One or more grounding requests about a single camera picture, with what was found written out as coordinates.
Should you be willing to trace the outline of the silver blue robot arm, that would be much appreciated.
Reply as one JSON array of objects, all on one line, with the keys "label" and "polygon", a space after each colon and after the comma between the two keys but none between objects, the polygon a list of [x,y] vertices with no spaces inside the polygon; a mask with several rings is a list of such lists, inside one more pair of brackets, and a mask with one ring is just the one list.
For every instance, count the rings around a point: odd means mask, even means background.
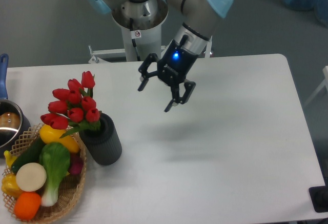
[{"label": "silver blue robot arm", "polygon": [[[141,84],[156,76],[170,87],[172,106],[185,104],[195,83],[187,73],[210,42],[218,22],[234,0],[87,0],[101,14],[111,14],[121,27],[126,59],[140,61]],[[182,26],[161,51],[161,25],[173,7],[185,17]]]}]

